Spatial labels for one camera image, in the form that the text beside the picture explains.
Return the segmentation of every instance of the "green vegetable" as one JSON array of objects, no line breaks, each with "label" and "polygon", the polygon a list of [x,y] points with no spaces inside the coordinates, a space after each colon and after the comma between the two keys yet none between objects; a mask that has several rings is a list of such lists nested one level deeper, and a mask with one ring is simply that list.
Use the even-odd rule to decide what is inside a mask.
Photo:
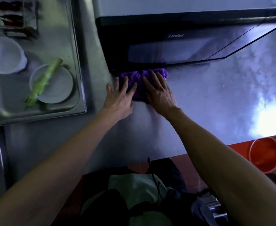
[{"label": "green vegetable", "polygon": [[42,74],[34,83],[34,86],[31,90],[30,95],[27,97],[27,99],[24,101],[26,103],[25,108],[32,107],[36,101],[38,100],[38,97],[43,93],[45,86],[49,83],[49,80],[53,76],[56,69],[63,63],[63,60],[61,58],[57,58],[46,70],[44,74]]}]

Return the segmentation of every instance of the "microfiber towel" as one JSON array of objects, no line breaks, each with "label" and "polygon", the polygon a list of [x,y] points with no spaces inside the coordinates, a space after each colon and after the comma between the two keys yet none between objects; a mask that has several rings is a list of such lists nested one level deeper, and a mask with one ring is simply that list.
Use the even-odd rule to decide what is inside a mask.
[{"label": "microfiber towel", "polygon": [[128,76],[129,85],[128,85],[127,91],[132,89],[135,82],[137,82],[137,84],[138,84],[137,90],[136,90],[136,92],[133,96],[133,100],[144,101],[144,102],[149,104],[149,102],[147,100],[147,97],[146,97],[146,93],[149,92],[149,91],[148,91],[147,87],[145,86],[142,78],[145,76],[147,78],[147,80],[155,87],[153,78],[151,76],[151,71],[153,71],[155,73],[159,72],[163,76],[163,78],[166,78],[166,79],[168,78],[168,73],[163,68],[154,69],[154,70],[140,70],[140,71],[120,73],[118,75],[120,90],[121,90],[121,88],[123,86],[123,83],[125,81],[125,76]]}]

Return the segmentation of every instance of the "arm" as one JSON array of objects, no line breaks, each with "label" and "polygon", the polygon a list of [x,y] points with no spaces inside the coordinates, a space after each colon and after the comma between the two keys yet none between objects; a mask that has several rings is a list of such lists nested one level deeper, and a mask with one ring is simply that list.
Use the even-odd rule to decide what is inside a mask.
[{"label": "arm", "polygon": [[189,119],[166,79],[153,73],[157,89],[144,79],[148,100],[180,136],[202,179],[239,225],[276,225],[276,185],[249,161]]},{"label": "arm", "polygon": [[0,225],[50,225],[80,181],[94,149],[120,119],[132,113],[137,88],[127,94],[107,85],[107,99],[91,123],[62,145],[0,198]]}]

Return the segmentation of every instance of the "haier logo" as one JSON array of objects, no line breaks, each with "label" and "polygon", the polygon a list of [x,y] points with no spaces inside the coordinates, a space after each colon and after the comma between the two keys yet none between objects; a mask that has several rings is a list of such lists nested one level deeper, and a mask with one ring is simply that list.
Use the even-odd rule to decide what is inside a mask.
[{"label": "haier logo", "polygon": [[178,35],[172,34],[172,35],[169,35],[168,37],[169,38],[176,38],[176,37],[182,37],[182,36],[184,36],[184,34],[178,34]]}]

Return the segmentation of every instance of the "sink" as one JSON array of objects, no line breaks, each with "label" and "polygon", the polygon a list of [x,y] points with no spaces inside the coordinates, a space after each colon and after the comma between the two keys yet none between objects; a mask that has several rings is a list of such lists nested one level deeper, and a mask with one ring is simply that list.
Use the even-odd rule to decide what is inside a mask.
[{"label": "sink", "polygon": [[[16,39],[28,59],[27,67],[15,74],[0,74],[0,125],[33,121],[84,113],[87,111],[83,93],[71,0],[37,0],[40,5],[38,39]],[[73,79],[71,95],[63,102],[42,102],[25,110],[24,100],[30,93],[29,78],[43,64],[50,64],[56,57],[63,59]]]}]

